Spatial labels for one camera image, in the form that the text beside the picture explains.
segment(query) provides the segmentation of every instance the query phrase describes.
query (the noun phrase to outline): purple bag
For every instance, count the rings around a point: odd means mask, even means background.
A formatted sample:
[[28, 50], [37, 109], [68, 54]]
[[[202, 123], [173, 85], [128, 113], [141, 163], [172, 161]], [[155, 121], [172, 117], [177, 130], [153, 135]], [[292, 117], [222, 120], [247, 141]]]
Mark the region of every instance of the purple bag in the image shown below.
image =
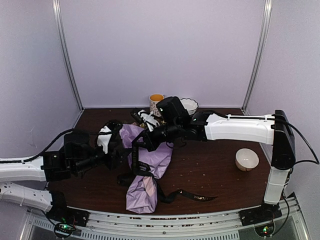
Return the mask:
[[[122, 144], [125, 148], [131, 148], [131, 142], [142, 132], [142, 127], [124, 124], [120, 130]], [[139, 148], [139, 161], [150, 166], [150, 172], [156, 179], [160, 179], [167, 170], [171, 161], [172, 148], [165, 142], [161, 143], [155, 151], [148, 152], [145, 148]], [[131, 167], [131, 154], [128, 156]], [[136, 176], [126, 193], [126, 209], [137, 214], [153, 213], [158, 203], [157, 185], [150, 176]]]

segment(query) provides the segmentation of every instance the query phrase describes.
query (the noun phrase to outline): patterned mug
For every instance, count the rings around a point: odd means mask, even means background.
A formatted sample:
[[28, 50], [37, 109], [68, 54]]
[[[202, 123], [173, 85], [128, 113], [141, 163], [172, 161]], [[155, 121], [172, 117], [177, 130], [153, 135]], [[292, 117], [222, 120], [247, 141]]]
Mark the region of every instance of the patterned mug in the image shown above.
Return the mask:
[[157, 117], [161, 117], [161, 114], [157, 108], [157, 103], [165, 99], [165, 96], [161, 94], [153, 94], [149, 97], [150, 100], [150, 112], [153, 112]]

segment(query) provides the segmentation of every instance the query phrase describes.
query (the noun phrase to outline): bowl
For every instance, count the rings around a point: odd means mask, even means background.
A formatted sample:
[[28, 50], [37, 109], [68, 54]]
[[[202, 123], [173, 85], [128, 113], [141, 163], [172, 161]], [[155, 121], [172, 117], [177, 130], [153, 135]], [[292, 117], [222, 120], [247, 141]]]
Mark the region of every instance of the bowl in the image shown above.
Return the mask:
[[249, 172], [259, 164], [258, 155], [248, 148], [242, 148], [235, 154], [235, 165], [243, 172]]
[[182, 98], [180, 99], [182, 105], [184, 106], [184, 108], [188, 111], [188, 114], [191, 116], [193, 114], [196, 113], [199, 105], [198, 103], [190, 98]]

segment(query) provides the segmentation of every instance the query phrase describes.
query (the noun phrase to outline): dark brown tabletop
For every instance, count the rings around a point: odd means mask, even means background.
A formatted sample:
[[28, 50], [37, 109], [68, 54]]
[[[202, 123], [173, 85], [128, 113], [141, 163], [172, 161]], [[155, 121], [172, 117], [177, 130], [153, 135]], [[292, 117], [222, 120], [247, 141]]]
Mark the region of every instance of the dark brown tabletop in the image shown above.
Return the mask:
[[[112, 119], [132, 123], [131, 108], [86, 109], [77, 128], [98, 132]], [[217, 108], [223, 114], [242, 115], [237, 108]], [[250, 172], [242, 172], [235, 165], [236, 152], [249, 148], [259, 156], [259, 165]], [[102, 165], [88, 171], [84, 178], [51, 182], [49, 190], [63, 192], [71, 207], [120, 214], [133, 214], [126, 210], [127, 188], [117, 184], [117, 176], [127, 173], [123, 165], [108, 170]], [[173, 203], [158, 202], [154, 214], [179, 215], [211, 213], [260, 205], [266, 189], [270, 165], [259, 143], [235, 140], [208, 142], [188, 141], [173, 150], [171, 163], [159, 180], [162, 190], [169, 194], [177, 189], [217, 196], [208, 202], [193, 201], [178, 196]]]

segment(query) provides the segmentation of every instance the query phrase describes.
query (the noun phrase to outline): white wall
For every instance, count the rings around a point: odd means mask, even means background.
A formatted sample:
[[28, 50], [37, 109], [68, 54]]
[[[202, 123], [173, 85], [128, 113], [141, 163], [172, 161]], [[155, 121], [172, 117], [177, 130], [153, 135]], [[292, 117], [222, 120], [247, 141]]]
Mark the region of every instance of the white wall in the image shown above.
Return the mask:
[[240, 107], [249, 84], [263, 0], [61, 0], [81, 101], [147, 106], [154, 93], [201, 106]]
[[[0, 1], [0, 158], [37, 154], [75, 123], [59, 41], [51, 0]], [[0, 202], [0, 239], [17, 239], [24, 212]]]
[[[320, 156], [320, 2], [275, 0], [270, 29], [248, 111], [286, 112]], [[310, 159], [295, 134], [297, 160]], [[287, 192], [295, 191], [313, 240], [320, 235], [320, 167], [298, 164]]]

